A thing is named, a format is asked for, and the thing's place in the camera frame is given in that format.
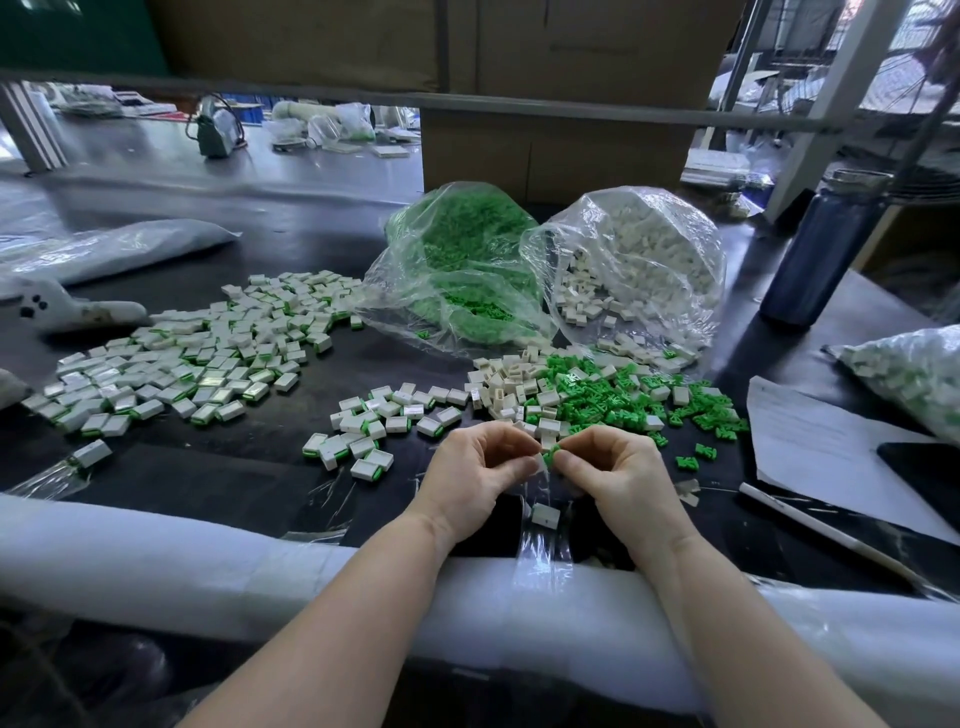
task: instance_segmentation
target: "workbench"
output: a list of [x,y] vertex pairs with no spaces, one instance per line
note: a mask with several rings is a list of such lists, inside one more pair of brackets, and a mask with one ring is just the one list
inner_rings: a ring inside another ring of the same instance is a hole
[[[117,190],[121,196],[144,194]],[[83,192],[72,190],[71,195],[71,204],[77,205],[76,196]],[[164,207],[162,195],[155,199]],[[221,300],[221,285],[243,283],[254,273],[325,268],[362,278],[385,245],[383,220],[401,201],[346,197],[254,201],[233,194],[220,195],[214,203],[187,204],[202,206],[204,219],[241,231],[242,238],[202,254],[77,286],[74,295],[136,300],[151,311],[194,309]],[[111,209],[111,213],[90,209],[85,214],[103,227],[146,216],[138,214],[137,205],[128,207],[134,211],[126,214],[118,211],[122,205]],[[542,219],[551,210],[532,212]],[[202,216],[197,209],[170,210],[170,214],[187,213]],[[750,377],[761,375],[858,414],[917,427],[843,372],[821,348],[922,328],[928,325],[925,317],[858,274],[848,273],[811,331],[774,330],[756,311],[785,241],[748,223],[721,225],[721,233],[728,257],[728,293],[723,323],[709,354],[708,376],[733,398],[739,411],[746,411]],[[100,331],[40,340],[17,318],[16,306],[11,304],[0,308],[0,331],[0,366],[33,385],[49,379],[58,358],[122,333]],[[424,389],[434,384],[449,387],[464,381],[470,365],[416,350],[372,328],[351,331],[341,325],[331,335],[332,350],[320,357],[311,354],[300,384],[289,395],[274,392],[251,406],[246,417],[227,425],[197,429],[170,414],[136,425],[125,437],[109,442],[116,455],[97,470],[87,488],[69,499],[217,522],[278,538],[326,534],[333,543],[342,536],[343,546],[362,545],[409,502],[435,443],[416,433],[390,437],[387,450],[396,462],[374,485],[351,482],[346,469],[331,484],[336,473],[327,473],[319,462],[304,460],[300,448],[311,433],[330,431],[329,415],[338,410],[339,400],[383,384],[396,387],[403,381],[414,381]],[[468,411],[464,424],[470,422]],[[670,439],[664,457],[676,480],[688,475],[676,471],[675,455],[690,454],[696,442],[719,450],[716,462],[703,463],[697,473],[703,490],[690,515],[702,533],[744,571],[808,587],[908,593],[905,584],[885,571],[738,497],[739,483],[755,480],[748,437],[741,436],[735,444],[714,444],[712,435],[691,424],[664,434]],[[81,442],[62,436],[19,407],[0,413],[0,438],[7,454],[0,490],[49,467]],[[551,481],[551,500],[563,505],[569,495],[558,480],[554,476]],[[898,551],[895,535],[889,528],[878,528],[872,519],[805,498],[790,502],[815,508],[818,518],[905,558],[939,579],[942,586],[960,589],[960,553],[953,546],[926,537],[911,538],[903,531],[905,552]],[[516,494],[505,496],[488,525],[458,552],[513,557],[519,513]],[[600,546],[618,566],[631,567],[588,499],[574,502],[570,514],[567,535],[574,561],[587,558]]]

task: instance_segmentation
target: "water bottle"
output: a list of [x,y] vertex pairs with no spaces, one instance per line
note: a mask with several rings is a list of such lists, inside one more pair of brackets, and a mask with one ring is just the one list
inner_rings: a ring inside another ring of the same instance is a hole
[[810,328],[883,214],[891,175],[835,169],[810,202],[767,295],[763,318]]

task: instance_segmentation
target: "finger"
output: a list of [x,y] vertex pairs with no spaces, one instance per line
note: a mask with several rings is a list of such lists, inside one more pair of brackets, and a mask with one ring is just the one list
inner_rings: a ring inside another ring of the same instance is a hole
[[540,443],[526,432],[503,422],[482,423],[464,430],[475,438],[488,467],[505,460],[540,452]]
[[495,468],[489,468],[490,483],[498,494],[503,493],[517,483],[531,477],[540,469],[540,463],[533,457],[515,457],[512,460],[500,463]]
[[575,435],[565,437],[560,447],[609,470],[626,452],[639,449],[639,436],[608,425],[591,425]]
[[610,477],[606,471],[598,471],[582,457],[566,450],[559,449],[553,454],[553,464],[574,485],[583,488],[593,497],[599,497],[606,479]]

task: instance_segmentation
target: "forearm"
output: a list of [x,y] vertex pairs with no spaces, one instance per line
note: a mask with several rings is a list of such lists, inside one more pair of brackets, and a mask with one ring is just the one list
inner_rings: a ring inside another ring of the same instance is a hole
[[444,557],[425,520],[388,523],[182,726],[380,725]]
[[884,725],[700,536],[659,560],[649,576],[720,726]]

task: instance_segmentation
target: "green panel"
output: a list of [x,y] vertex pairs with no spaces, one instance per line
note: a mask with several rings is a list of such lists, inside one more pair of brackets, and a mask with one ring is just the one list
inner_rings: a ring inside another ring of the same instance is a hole
[[0,0],[0,67],[170,75],[142,0]]

